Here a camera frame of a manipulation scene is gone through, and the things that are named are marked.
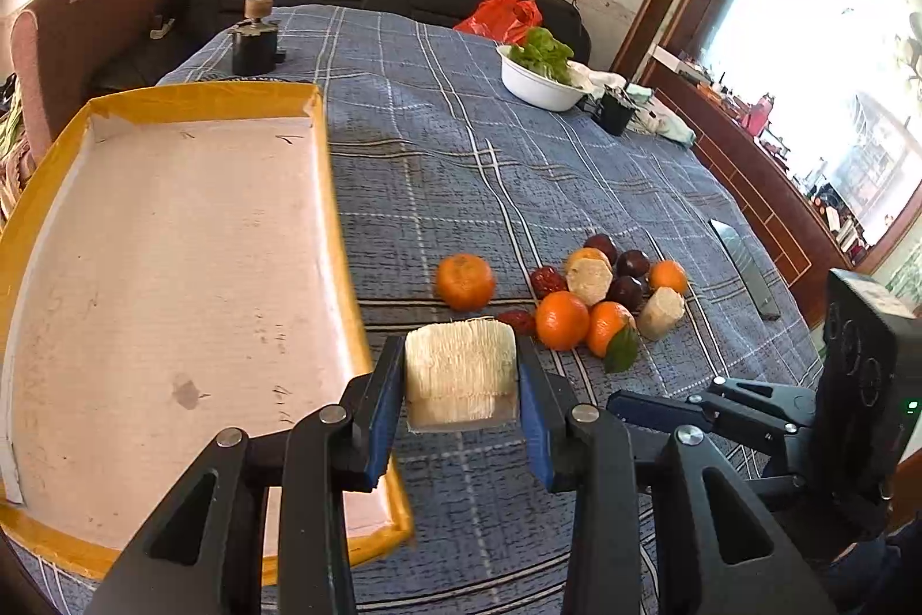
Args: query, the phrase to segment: cork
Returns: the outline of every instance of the cork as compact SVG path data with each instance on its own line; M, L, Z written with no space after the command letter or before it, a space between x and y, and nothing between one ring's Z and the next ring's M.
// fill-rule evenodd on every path
M243 2L243 16L247 19L262 19L272 13L273 0L246 0Z

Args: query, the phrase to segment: green leaf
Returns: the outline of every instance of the green leaf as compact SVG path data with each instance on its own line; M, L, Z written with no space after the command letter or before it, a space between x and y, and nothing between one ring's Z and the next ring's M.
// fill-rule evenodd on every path
M572 58L573 49L555 40L550 30L544 27L532 27L526 33L524 46L509 48L510 61L561 84L570 84L567 61Z
M637 357L639 341L637 331L633 326L630 323L624 325L624 328L611 338L609 348L605 351L603 360L605 373L624 373L624 371L627 371Z

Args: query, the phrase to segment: red date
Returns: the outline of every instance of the red date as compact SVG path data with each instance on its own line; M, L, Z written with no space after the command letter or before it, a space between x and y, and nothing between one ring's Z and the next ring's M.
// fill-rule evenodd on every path
M545 299L552 292L559 292L567 288L566 279L553 266L541 266L532 271L529 278L539 300Z
M526 334L527 336L535 335L535 317L522 308L515 308L514 311L503 311L496 317L513 327L515 334Z

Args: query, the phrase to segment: blue plaid tablecloth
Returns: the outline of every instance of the blue plaid tablecloth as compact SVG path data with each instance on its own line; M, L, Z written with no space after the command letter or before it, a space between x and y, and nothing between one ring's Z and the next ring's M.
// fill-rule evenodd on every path
M621 250L673 258L690 279L688 314L645 343L625 374L584 348L551 355L577 397L615 389L685 397L717 374L813 385L822 369L794 299L732 197L687 149L615 138L578 110L530 107L500 79L495 43L387 13L331 6L276 9L285 62L271 78L316 82L329 121L335 190L352 281L372 355L387 334L452 319L433 290L439 260L486 258L497 278L488 313L533 305L528 273L559 265L594 233ZM161 84L232 78L222 33ZM764 322L707 220L739 230L781 318ZM763 457L717 440L754 476ZM416 538L358 567L360 612L388 615L557 613L573 495L550 495L528 471L517 426L395 440ZM640 497L644 612L656 612L652 510ZM77 615L91 582L22 557L55 604ZM264 591L275 610L275 589Z

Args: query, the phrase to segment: mandarin orange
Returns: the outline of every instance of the mandarin orange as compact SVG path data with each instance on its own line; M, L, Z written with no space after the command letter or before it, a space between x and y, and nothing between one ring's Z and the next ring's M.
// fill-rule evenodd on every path
M435 272L435 294L455 311L476 311L493 297L496 278L490 265L471 253L441 260Z
M605 357L612 337L626 325L637 328L630 311L621 303L598 303L589 313L589 333L585 336L585 345L596 357Z
M689 279L685 270L679 262L672 259L656 262L650 267L647 279L653 291L659 288L672 288L680 295L685 295L689 289Z
M578 262L580 259L598 259L599 261L605 262L609 266L609 270L611 270L609 258L605 256L602 251L599 251L598 248L577 248L564 262L564 274L570 271L570 267L573 266L573 263Z
M589 308L572 292L552 292L538 303L535 326L548 348L573 349L589 331Z

